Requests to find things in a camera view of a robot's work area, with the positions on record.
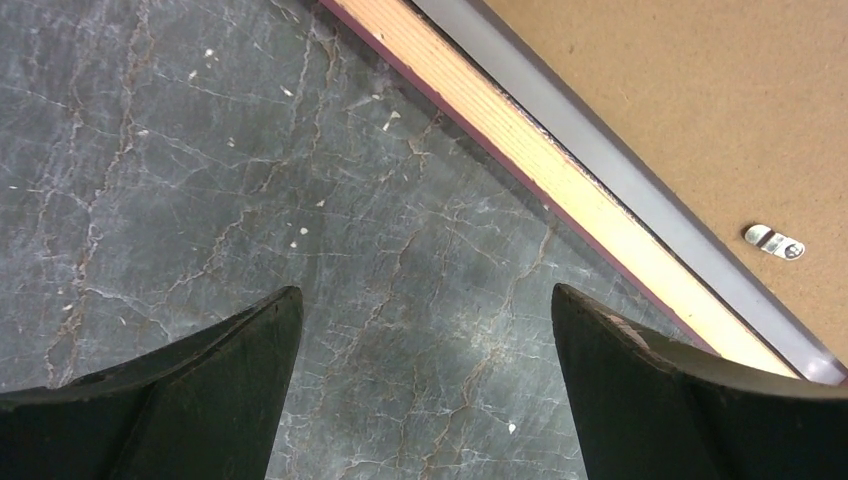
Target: wooden frame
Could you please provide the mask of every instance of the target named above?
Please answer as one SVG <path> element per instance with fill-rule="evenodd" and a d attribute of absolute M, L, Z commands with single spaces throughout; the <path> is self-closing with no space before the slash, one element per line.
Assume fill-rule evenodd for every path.
<path fill-rule="evenodd" d="M 403 0 L 321 0 L 705 350 L 798 375 Z"/>

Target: brown board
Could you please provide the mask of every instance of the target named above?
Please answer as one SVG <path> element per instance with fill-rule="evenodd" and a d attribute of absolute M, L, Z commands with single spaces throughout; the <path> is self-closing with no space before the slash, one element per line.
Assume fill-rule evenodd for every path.
<path fill-rule="evenodd" d="M 848 362 L 848 3 L 485 1 Z M 807 252 L 759 251 L 752 223 Z"/>

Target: black plastic part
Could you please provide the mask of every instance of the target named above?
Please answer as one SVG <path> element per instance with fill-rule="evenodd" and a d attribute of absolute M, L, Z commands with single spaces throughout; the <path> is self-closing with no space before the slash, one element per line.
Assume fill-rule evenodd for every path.
<path fill-rule="evenodd" d="M 0 395 L 0 479 L 264 479 L 300 290 L 56 390 Z"/>
<path fill-rule="evenodd" d="M 724 360 L 554 288 L 590 480 L 848 478 L 848 389 Z"/>

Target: white debris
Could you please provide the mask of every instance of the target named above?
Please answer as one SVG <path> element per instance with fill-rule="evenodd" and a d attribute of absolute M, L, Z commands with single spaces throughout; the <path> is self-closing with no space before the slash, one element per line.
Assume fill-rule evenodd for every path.
<path fill-rule="evenodd" d="M 389 115 L 389 119 L 386 120 L 386 124 L 383 125 L 383 131 L 384 132 L 389 129 L 389 124 L 392 123 L 392 120 L 394 120 L 395 118 L 400 118 L 400 114 L 395 112 L 394 110 L 392 110 L 392 114 Z"/>

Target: maroon edge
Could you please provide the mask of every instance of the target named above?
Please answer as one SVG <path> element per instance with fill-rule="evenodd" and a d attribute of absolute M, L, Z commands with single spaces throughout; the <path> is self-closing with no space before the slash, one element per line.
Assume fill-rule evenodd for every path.
<path fill-rule="evenodd" d="M 661 312 L 668 316 L 671 321 L 684 333 L 686 333 L 694 342 L 695 346 L 706 352 L 718 355 L 718 352 L 709 345 L 700 335 L 683 321 L 680 316 L 674 313 L 668 305 L 657 297 L 645 284 L 642 283 L 630 270 L 628 270 L 621 262 L 618 261 L 606 248 L 603 247 L 594 237 L 592 237 L 579 223 L 577 223 L 565 210 L 558 204 L 551 201 L 550 197 L 533 182 L 509 157 L 498 150 L 494 144 L 474 125 L 472 125 L 465 117 L 459 114 L 448 102 L 442 98 L 442 95 L 434 90 L 427 82 L 421 79 L 408 65 L 397 58 L 388 48 L 380 43 L 374 35 L 362 26 L 347 10 L 333 0 L 319 0 L 328 10 L 339 18 L 348 28 L 353 30 L 365 43 L 373 48 L 384 60 L 386 60 L 395 70 L 397 70 L 407 81 L 409 81 L 416 89 L 423 93 L 433 104 L 435 104 L 442 112 L 446 113 L 454 122 L 456 122 L 475 142 L 480 144 L 490 155 L 492 155 L 498 163 L 506 168 L 511 175 L 520 181 L 525 188 L 530 190 L 536 198 L 548 205 L 557 216 L 571 227 L 580 237 L 589 244 L 601 257 L 612 265 L 612 267 L 624 276 L 630 283 L 633 284 L 648 300 L 651 301 Z"/>

